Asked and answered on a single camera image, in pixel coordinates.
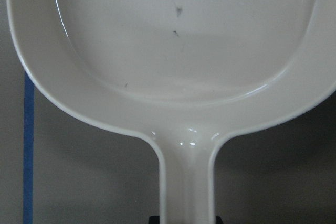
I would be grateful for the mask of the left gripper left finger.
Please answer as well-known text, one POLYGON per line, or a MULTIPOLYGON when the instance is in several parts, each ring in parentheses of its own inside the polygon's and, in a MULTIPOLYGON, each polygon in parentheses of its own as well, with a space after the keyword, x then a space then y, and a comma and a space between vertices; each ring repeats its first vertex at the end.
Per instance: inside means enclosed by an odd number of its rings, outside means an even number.
POLYGON ((160 224, 160 216, 150 216, 148 224, 160 224))

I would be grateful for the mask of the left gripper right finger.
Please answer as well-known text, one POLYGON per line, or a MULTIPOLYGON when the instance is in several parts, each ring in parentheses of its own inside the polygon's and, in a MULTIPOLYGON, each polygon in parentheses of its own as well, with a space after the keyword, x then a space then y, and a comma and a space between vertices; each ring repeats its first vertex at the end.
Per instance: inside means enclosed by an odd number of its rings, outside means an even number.
POLYGON ((223 224, 223 221, 220 216, 216 216, 216 224, 223 224))

